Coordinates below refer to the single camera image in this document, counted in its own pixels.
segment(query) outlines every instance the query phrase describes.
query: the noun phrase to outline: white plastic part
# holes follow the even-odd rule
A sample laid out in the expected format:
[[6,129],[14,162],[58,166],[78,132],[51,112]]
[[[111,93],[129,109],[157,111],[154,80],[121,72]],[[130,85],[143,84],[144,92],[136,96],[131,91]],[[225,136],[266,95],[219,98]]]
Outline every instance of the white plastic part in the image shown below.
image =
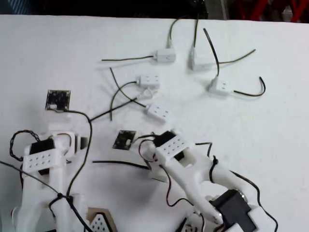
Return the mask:
[[110,232],[108,229],[105,218],[102,214],[97,214],[90,224],[90,228],[93,232]]
[[152,99],[155,97],[155,95],[157,94],[158,90],[156,89],[150,89],[147,88],[145,89],[138,97],[138,100],[148,100],[148,99]]
[[158,75],[141,75],[137,80],[137,84],[141,88],[151,88],[158,89],[160,88],[160,78]]
[[23,170],[27,173],[46,168],[59,168],[63,164],[63,155],[56,149],[47,150],[24,157]]
[[[23,170],[29,172],[38,179],[42,179],[38,171],[49,168],[49,175],[47,178],[48,182],[46,183],[52,186],[57,192],[60,192],[64,195],[67,190],[67,184],[70,181],[66,179],[68,175],[66,171],[66,159],[64,158],[64,151],[69,150],[70,140],[65,141],[67,141],[66,149],[64,149],[63,143],[61,148],[59,148],[57,145],[61,143],[55,142],[56,147],[54,149],[31,155],[29,154],[30,146],[28,146],[25,149],[23,163]],[[42,211],[53,199],[57,197],[57,194],[52,189],[42,185],[42,183],[30,176],[23,174],[22,177],[24,179],[24,188],[22,204],[18,213],[16,214],[16,232],[35,232],[36,225]],[[75,203],[81,201],[76,201],[76,199],[78,199],[78,197],[74,197],[74,205]],[[79,211],[82,218],[86,221],[85,215],[87,213],[87,207],[81,207],[78,204],[75,205],[75,207]],[[57,232],[84,231],[82,224],[73,214],[66,199],[63,198],[54,203],[52,205],[52,210],[56,216]]]
[[[193,151],[190,141],[184,141],[184,138],[177,135],[167,143],[156,149],[157,164],[161,164],[169,175],[180,185],[184,190],[187,199],[194,205],[194,210],[199,214],[202,213],[205,218],[218,225],[223,223],[221,214],[206,200],[206,193],[201,190],[201,183],[209,181],[209,172],[213,165],[212,160],[205,155]],[[175,156],[182,151],[184,158],[180,161],[175,159]],[[253,188],[243,180],[236,177],[228,169],[224,168],[220,163],[215,166],[212,172],[213,181],[216,184],[227,187],[228,189],[237,189],[243,193],[248,201],[254,214],[254,209],[257,206],[256,192]],[[262,221],[253,218],[254,223],[263,225],[266,223],[266,214],[261,217]]]
[[227,232],[243,232],[239,224],[234,224],[231,228],[227,230]]
[[171,121],[170,111],[158,104],[147,106],[146,113],[162,123]]
[[208,91],[219,95],[228,95],[232,92],[230,84],[216,76],[210,83]]
[[161,162],[167,163],[175,155],[190,147],[192,143],[185,140],[181,135],[177,135],[156,150],[156,155]]
[[164,48],[157,50],[154,54],[154,59],[158,62],[171,63],[176,60],[176,53],[174,48]]
[[190,65],[193,71],[208,70],[212,67],[207,57],[197,56],[196,49],[193,47],[190,52]]

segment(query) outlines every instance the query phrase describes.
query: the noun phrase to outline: white connector housing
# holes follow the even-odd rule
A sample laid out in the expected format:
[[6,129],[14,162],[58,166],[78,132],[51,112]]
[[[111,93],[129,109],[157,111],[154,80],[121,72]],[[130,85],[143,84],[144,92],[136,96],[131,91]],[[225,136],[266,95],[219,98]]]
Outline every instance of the white connector housing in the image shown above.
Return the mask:
[[193,143],[184,139],[181,135],[177,135],[162,146],[156,149],[156,157],[160,163],[168,163],[178,153],[190,147]]
[[51,167],[61,167],[63,155],[56,149],[47,150],[24,157],[23,170],[27,173]]
[[225,80],[220,80],[217,76],[211,81],[208,91],[220,95],[228,95],[232,92],[230,84]]
[[137,79],[137,84],[141,88],[151,88],[158,89],[160,88],[160,78],[158,75],[141,75]]
[[208,70],[212,64],[208,62],[206,57],[197,56],[196,49],[193,47],[190,53],[190,64],[193,71]]
[[152,104],[150,106],[147,106],[146,113],[157,119],[158,121],[162,123],[170,122],[171,121],[171,113],[168,109],[162,107],[161,105]]
[[138,97],[138,100],[149,100],[155,97],[158,90],[156,89],[145,89]]
[[176,53],[174,48],[164,48],[157,50],[154,54],[154,59],[158,62],[171,63],[176,60]]
[[90,228],[93,232],[110,232],[108,229],[105,218],[102,214],[97,214],[90,224]]

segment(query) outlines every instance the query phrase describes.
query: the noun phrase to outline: small circuit board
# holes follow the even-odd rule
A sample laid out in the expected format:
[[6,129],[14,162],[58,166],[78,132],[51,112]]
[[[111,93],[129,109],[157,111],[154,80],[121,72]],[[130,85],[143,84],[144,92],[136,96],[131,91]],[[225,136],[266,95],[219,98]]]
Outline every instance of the small circuit board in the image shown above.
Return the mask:
[[71,91],[49,90],[47,93],[45,110],[68,110],[70,105]]
[[136,131],[134,130],[121,130],[118,133],[118,136],[115,140],[114,145],[112,146],[114,149],[120,149],[120,150],[129,150],[132,141],[134,139]]

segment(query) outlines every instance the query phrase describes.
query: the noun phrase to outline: black wire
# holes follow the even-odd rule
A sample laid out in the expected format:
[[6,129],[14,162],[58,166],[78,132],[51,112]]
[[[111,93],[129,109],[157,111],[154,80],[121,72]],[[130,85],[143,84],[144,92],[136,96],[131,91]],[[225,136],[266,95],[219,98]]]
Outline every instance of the black wire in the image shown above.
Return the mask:
[[143,138],[149,138],[149,137],[153,137],[153,138],[156,138],[156,137],[158,137],[159,135],[157,135],[157,134],[146,134],[146,135],[142,135],[142,136],[140,136],[140,137],[137,137],[133,142],[132,142],[132,144],[133,143],[135,143],[137,140],[139,140],[139,139],[143,139]]
[[199,20],[199,13],[197,13],[197,20],[196,20],[196,23],[195,23],[193,47],[195,47],[195,45],[197,43],[197,25],[198,25],[198,20]]
[[9,164],[9,163],[3,162],[3,161],[0,161],[0,163],[3,164],[3,165],[5,165],[5,166],[7,166],[7,167],[10,167],[10,168],[15,169],[16,171],[19,171],[20,173],[23,173],[23,174],[25,174],[25,175],[27,175],[27,176],[30,176],[30,177],[32,177],[33,179],[36,179],[37,181],[41,182],[42,184],[44,184],[45,186],[49,187],[51,190],[53,190],[54,192],[56,192],[56,193],[58,194],[58,192],[57,192],[53,187],[51,187],[51,186],[48,185],[47,183],[41,181],[39,178],[36,178],[35,176],[33,176],[33,175],[31,175],[31,174],[29,174],[29,173],[23,171],[22,169],[16,168],[14,165],[11,165],[11,164]]
[[111,109],[111,110],[105,111],[104,113],[99,114],[99,115],[93,117],[92,119],[90,119],[90,121],[96,120],[97,118],[102,117],[102,116],[108,114],[108,113],[111,112],[111,111],[114,111],[114,110],[117,110],[117,109],[119,109],[119,108],[122,108],[122,107],[124,107],[125,105],[128,105],[129,103],[133,102],[134,100],[137,100],[137,98],[133,98],[132,100],[129,100],[129,101],[127,101],[127,102],[125,102],[125,103],[123,103],[123,104],[121,104],[121,105],[119,105],[119,106],[117,106],[117,107],[115,107],[115,108],[113,108],[113,109]]
[[63,195],[62,193],[58,193],[57,194],[57,197],[55,198],[55,199],[53,199],[49,204],[48,204],[48,208],[49,208],[49,210],[52,212],[52,215],[53,215],[53,218],[56,218],[56,216],[55,216],[55,214],[54,214],[54,212],[53,212],[53,210],[52,210],[52,205],[54,204],[54,203],[56,203],[57,201],[59,201],[60,199],[62,199],[62,198],[68,198],[67,196],[65,196],[65,195]]
[[250,185],[252,185],[252,186],[256,189],[256,191],[257,191],[257,203],[258,203],[259,206],[264,210],[264,212],[275,222],[275,224],[276,224],[275,232],[276,232],[276,231],[278,230],[279,224],[278,224],[277,220],[276,220],[270,213],[268,213],[268,212],[263,208],[263,206],[262,206],[262,204],[261,204],[261,191],[260,191],[260,188],[259,188],[254,182],[252,182],[251,180],[249,180],[248,178],[245,178],[244,176],[242,176],[242,175],[240,175],[240,174],[238,174],[238,173],[236,173],[236,172],[233,172],[233,171],[231,171],[231,172],[232,172],[235,176],[237,176],[238,178],[240,178],[240,179],[246,181],[247,183],[249,183]]
[[166,203],[168,204],[168,206],[169,207],[174,207],[178,202],[180,202],[180,201],[186,201],[186,202],[188,202],[190,205],[192,205],[192,206],[194,206],[188,199],[186,199],[186,198],[180,198],[180,199],[178,199],[175,203],[173,203],[173,204],[170,204],[169,203],[169,192],[170,192],[170,190],[171,190],[171,188],[172,188],[172,181],[171,181],[171,179],[170,179],[170,176],[169,176],[169,174],[168,174],[168,172],[165,170],[165,168],[162,166],[162,165],[159,165],[159,167],[160,168],[162,168],[163,170],[164,170],[164,172],[166,173],[166,175],[168,176],[168,179],[169,179],[169,188],[168,188],[168,192],[166,193]]
[[214,167],[219,163],[219,161],[217,160],[217,158],[215,156],[213,156],[213,161],[212,161],[212,166],[209,170],[209,180],[214,184],[214,181],[212,179],[212,172]]
[[234,90],[234,93],[242,94],[242,95],[249,96],[249,97],[260,97],[260,96],[262,96],[266,92],[266,85],[265,85],[265,82],[263,81],[262,77],[259,77],[259,80],[261,82],[262,89],[263,89],[262,93],[250,94],[250,93],[240,92],[240,91],[237,91],[237,90]]
[[206,35],[206,38],[207,38],[207,40],[208,40],[208,42],[209,42],[209,44],[210,44],[210,46],[211,46],[211,50],[212,50],[212,53],[213,53],[213,55],[214,55],[214,58],[215,58],[215,60],[216,60],[216,64],[217,64],[217,76],[219,76],[220,65],[219,65],[219,60],[218,60],[216,51],[215,51],[215,49],[214,49],[214,47],[213,47],[211,38],[210,38],[210,36],[209,36],[207,30],[206,30],[205,28],[203,28],[203,30],[204,30],[204,33],[205,33],[205,35]]
[[239,58],[237,58],[237,59],[235,59],[235,60],[231,60],[231,61],[219,62],[219,64],[229,64],[229,63],[237,62],[237,61],[239,61],[239,60],[241,60],[241,59],[244,59],[244,58],[246,58],[247,56],[251,55],[251,54],[252,54],[253,52],[255,52],[255,51],[256,51],[256,49],[253,49],[251,52],[249,52],[249,53],[243,55],[242,57],[239,57]]
[[139,165],[136,163],[131,163],[131,162],[125,162],[125,161],[118,161],[118,160],[94,160],[92,161],[93,163],[117,163],[117,164],[125,164],[125,165],[130,165],[133,167],[137,167],[137,168],[142,168],[142,169],[146,169],[149,170],[149,168],[147,166],[143,166],[143,165]]
[[137,102],[137,101],[131,99],[127,94],[125,94],[125,93],[122,91],[122,89],[121,89],[121,88],[119,87],[119,85],[118,85],[118,82],[117,82],[117,80],[116,80],[116,77],[115,77],[115,75],[114,75],[114,72],[112,71],[112,68],[110,68],[110,70],[111,70],[112,77],[113,77],[113,79],[114,79],[114,81],[115,81],[115,83],[116,83],[116,85],[117,85],[119,91],[122,92],[122,94],[123,94],[126,98],[128,98],[129,100],[131,100],[132,102],[134,102],[134,103],[136,103],[136,104],[138,104],[138,105],[140,105],[140,106],[146,108],[146,105],[144,105],[144,104],[142,104],[142,103],[139,103],[139,102]]
[[120,88],[115,92],[114,96],[112,97],[112,101],[111,101],[111,105],[110,105],[110,119],[112,121],[112,104],[115,100],[115,97],[117,95],[117,93],[122,90],[123,87],[129,85],[129,84],[136,84],[137,82],[136,81],[131,81],[131,82],[128,82],[128,83],[125,83],[124,85],[120,86]]
[[207,145],[209,144],[208,150],[207,150],[207,156],[209,157],[211,154],[211,147],[212,147],[212,142],[205,142],[205,143],[197,143],[195,145]]
[[135,57],[135,58],[125,58],[125,59],[102,59],[101,61],[125,61],[125,60],[136,60],[136,59],[147,59],[153,58],[154,56],[145,56],[145,57]]
[[173,30],[174,24],[175,24],[178,20],[183,19],[183,18],[185,18],[185,17],[187,17],[187,15],[183,15],[183,16],[181,16],[181,17],[179,17],[179,18],[177,18],[177,19],[174,20],[174,22],[172,23],[172,25],[170,26],[170,29],[169,29],[169,38],[170,38],[170,39],[172,39],[172,30]]
[[15,137],[16,137],[18,134],[21,134],[21,133],[29,133],[29,134],[31,134],[31,135],[35,138],[35,140],[36,140],[37,142],[40,141],[39,136],[38,136],[36,133],[34,133],[33,131],[31,131],[31,130],[21,130],[21,131],[19,130],[19,131],[17,131],[16,133],[14,133],[14,135],[12,136],[12,138],[11,138],[11,140],[10,140],[10,156],[13,157],[15,160],[18,160],[18,161],[23,161],[24,158],[23,158],[23,157],[17,157],[16,155],[14,155],[14,152],[13,152],[13,145],[14,145]]
[[81,217],[81,215],[78,213],[77,209],[75,208],[75,206],[73,205],[73,202],[70,201],[69,199],[66,199],[67,202],[69,203],[71,209],[73,210],[74,214],[77,216],[78,220],[82,223],[82,225],[84,226],[84,228],[88,231],[88,232],[93,232],[92,229],[90,229],[90,227],[86,224],[86,222],[83,220],[83,218]]
[[201,230],[201,232],[204,232],[204,230],[205,230],[205,218],[202,214],[201,214],[201,217],[202,217],[202,230]]
[[19,172],[19,179],[20,179],[21,189],[24,189],[24,179],[22,177],[22,172]]
[[57,111],[57,110],[54,110],[54,109],[51,109],[51,110],[55,111],[56,113],[64,113],[65,112],[65,113],[73,113],[73,114],[83,115],[87,118],[87,121],[88,121],[89,127],[90,127],[90,136],[89,136],[89,142],[88,142],[88,147],[87,147],[87,150],[86,150],[85,158],[84,158],[84,161],[83,161],[81,167],[78,169],[77,173],[74,175],[73,179],[71,180],[71,182],[69,184],[69,187],[68,187],[68,190],[67,190],[67,197],[69,197],[73,182],[76,179],[76,177],[79,175],[79,173],[81,172],[81,170],[83,169],[83,167],[85,166],[86,161],[87,161],[87,157],[88,157],[89,149],[90,149],[90,145],[91,145],[91,140],[92,140],[92,123],[91,123],[91,120],[88,117],[88,115],[83,113],[83,112],[80,112],[80,111],[75,111],[75,110]]

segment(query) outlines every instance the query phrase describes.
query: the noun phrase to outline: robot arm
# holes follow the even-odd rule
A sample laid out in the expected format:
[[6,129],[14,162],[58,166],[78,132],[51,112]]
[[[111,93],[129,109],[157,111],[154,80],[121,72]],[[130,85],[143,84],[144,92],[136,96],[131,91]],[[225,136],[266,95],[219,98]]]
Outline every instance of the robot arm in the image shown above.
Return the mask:
[[[23,171],[38,179],[48,179],[52,189],[42,186],[37,180],[23,175],[24,188],[22,205],[17,213],[16,232],[35,231],[43,209],[57,198],[57,192],[65,195],[67,189],[66,166],[68,160],[83,145],[83,139],[69,131],[54,131],[41,136],[41,141],[33,143],[25,149]],[[83,198],[74,197],[74,205],[85,218],[87,208],[83,207]],[[60,199],[52,206],[56,217],[56,227],[59,232],[83,231],[83,226],[72,213],[66,199]]]
[[[156,162],[151,163],[152,175],[163,177],[162,168],[181,186],[194,211],[227,232],[273,232],[273,225],[257,203],[256,192],[220,164],[193,151],[193,143],[180,134],[167,131],[156,137]],[[225,186],[228,191],[211,201],[201,190],[204,181]]]

